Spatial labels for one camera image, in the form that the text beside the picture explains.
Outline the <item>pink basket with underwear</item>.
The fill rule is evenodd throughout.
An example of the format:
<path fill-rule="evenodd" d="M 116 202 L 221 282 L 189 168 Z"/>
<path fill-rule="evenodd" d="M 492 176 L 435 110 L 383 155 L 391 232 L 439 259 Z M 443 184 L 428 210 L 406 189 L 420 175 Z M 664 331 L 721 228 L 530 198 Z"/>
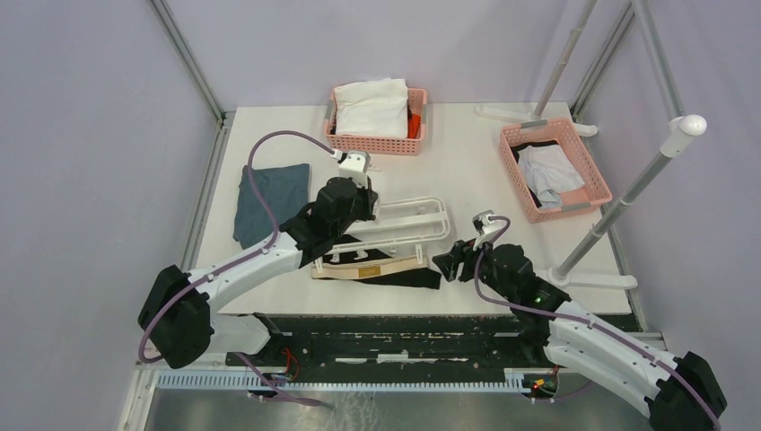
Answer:
<path fill-rule="evenodd" d="M 528 221 L 593 212 L 612 194 L 574 124 L 542 119 L 502 128 L 499 153 Z"/>

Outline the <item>black underwear beige waistband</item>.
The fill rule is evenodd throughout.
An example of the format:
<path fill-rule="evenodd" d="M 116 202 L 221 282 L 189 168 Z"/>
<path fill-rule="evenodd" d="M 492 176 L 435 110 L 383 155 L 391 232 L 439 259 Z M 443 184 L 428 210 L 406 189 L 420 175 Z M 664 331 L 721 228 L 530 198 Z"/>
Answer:
<path fill-rule="evenodd" d="M 311 278 L 428 290 L 439 290 L 442 283 L 422 245 L 331 252 L 312 264 Z"/>

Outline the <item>white clip hanger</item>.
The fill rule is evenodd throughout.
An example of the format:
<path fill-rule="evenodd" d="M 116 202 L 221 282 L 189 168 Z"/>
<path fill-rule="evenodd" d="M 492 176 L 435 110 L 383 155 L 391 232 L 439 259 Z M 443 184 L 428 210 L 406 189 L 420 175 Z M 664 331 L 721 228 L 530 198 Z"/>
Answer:
<path fill-rule="evenodd" d="M 444 201 L 436 197 L 408 198 L 380 203 L 373 221 L 358 221 L 346 231 L 357 242 L 335 245 L 328 255 L 379 250 L 393 255 L 412 247 L 417 262 L 424 262 L 424 246 L 450 235 L 450 217 Z"/>

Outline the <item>pink basket with white cloth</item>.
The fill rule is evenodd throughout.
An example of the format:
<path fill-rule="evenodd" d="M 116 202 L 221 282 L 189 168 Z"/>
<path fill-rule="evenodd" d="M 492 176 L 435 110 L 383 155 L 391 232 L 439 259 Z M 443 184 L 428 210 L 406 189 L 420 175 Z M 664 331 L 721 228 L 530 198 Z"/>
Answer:
<path fill-rule="evenodd" d="M 324 136 L 331 147 L 346 152 L 349 150 L 359 150 L 369 154 L 418 155 L 427 141 L 427 91 L 422 88 L 409 88 L 407 106 L 413 116 L 417 115 L 420 118 L 420 124 L 417 127 L 417 133 L 414 138 L 335 135 L 332 133 L 332 130 L 336 125 L 337 104 L 335 93 L 332 92 L 329 96 L 328 108 L 323 124 Z"/>

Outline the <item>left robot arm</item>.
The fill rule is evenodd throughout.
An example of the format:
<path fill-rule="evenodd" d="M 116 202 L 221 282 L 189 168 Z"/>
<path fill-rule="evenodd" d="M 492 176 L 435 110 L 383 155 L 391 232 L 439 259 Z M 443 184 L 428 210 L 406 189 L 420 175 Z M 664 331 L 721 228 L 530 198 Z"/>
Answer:
<path fill-rule="evenodd" d="M 233 316 L 222 308 L 253 288 L 310 265 L 328 254 L 357 221 L 372 221 L 378 194 L 372 182 L 335 177 L 315 201 L 280 225 L 259 246 L 207 268 L 164 268 L 138 315 L 144 335 L 142 363 L 164 360 L 172 369 L 206 353 L 241 353 L 261 365 L 281 356 L 281 339 L 253 314 Z"/>

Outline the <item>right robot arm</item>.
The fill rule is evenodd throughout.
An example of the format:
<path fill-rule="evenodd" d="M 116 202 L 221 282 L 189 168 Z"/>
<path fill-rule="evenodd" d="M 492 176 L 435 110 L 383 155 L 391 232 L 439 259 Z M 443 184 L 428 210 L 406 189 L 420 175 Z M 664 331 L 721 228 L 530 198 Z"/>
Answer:
<path fill-rule="evenodd" d="M 525 364 L 548 360 L 581 374 L 637 409 L 654 430 L 721 429 L 727 400 L 702 356 L 675 356 L 589 312 L 539 276 L 520 246 L 457 241 L 433 263 L 449 281 L 473 281 L 499 295 L 496 303 L 527 331 L 518 343 Z"/>

